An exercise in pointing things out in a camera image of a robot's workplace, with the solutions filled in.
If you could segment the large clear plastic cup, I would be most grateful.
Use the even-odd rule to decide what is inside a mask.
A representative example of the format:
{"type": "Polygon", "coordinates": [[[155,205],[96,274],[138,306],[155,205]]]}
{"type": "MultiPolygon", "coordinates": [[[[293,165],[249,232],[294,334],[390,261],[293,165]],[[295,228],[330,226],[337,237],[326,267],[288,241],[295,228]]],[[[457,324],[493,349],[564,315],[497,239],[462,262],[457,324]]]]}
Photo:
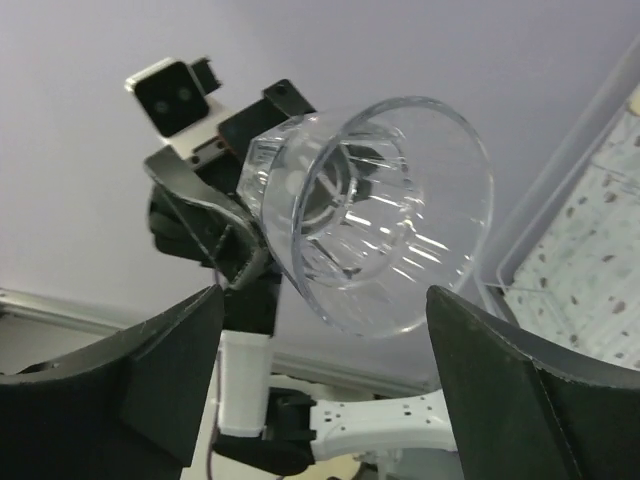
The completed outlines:
{"type": "Polygon", "coordinates": [[[429,287],[465,284],[494,200],[476,130],[425,96],[282,122],[251,140],[237,192],[309,307],[370,338],[422,325],[429,287]]]}

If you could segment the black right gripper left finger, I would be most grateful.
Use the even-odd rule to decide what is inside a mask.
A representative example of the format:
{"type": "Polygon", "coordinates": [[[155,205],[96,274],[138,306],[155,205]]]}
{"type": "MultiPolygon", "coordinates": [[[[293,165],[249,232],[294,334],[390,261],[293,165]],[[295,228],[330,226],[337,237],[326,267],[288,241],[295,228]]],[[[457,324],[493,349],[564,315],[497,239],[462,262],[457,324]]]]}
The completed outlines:
{"type": "Polygon", "coordinates": [[[208,287],[2,376],[2,478],[180,478],[193,460],[223,317],[223,292],[208,287]]]}

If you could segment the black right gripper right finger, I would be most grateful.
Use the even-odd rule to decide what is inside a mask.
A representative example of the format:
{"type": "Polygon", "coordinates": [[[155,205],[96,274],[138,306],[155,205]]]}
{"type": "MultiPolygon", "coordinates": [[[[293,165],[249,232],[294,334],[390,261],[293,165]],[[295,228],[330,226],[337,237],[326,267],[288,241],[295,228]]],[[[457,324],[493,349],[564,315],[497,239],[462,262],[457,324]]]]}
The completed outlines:
{"type": "Polygon", "coordinates": [[[467,479],[636,479],[639,374],[426,293],[440,382],[467,479]]]}

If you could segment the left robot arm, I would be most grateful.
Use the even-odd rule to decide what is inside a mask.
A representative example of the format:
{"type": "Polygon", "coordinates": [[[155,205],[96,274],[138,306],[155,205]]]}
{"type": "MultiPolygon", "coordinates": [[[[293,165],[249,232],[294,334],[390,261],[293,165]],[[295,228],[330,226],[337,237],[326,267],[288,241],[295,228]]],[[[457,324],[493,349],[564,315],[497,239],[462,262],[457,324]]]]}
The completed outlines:
{"type": "Polygon", "coordinates": [[[269,384],[282,276],[235,188],[250,138],[310,111],[293,84],[280,80],[236,113],[211,102],[209,122],[185,146],[167,146],[145,163],[154,183],[148,220],[156,248],[209,267],[227,283],[212,449],[281,476],[345,454],[453,451],[439,391],[335,402],[269,384]]]}

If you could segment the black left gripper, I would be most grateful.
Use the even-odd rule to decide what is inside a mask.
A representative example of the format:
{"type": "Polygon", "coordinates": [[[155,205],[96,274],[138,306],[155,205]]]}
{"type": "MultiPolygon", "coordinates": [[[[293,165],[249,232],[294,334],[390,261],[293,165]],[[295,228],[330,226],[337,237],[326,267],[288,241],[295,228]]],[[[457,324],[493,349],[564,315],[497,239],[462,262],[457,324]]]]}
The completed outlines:
{"type": "Polygon", "coordinates": [[[273,257],[257,221],[236,193],[251,140],[315,108],[288,79],[262,98],[217,123],[219,153],[186,158],[166,146],[144,160],[153,182],[147,225],[160,252],[195,261],[241,290],[270,272],[273,257]]]}

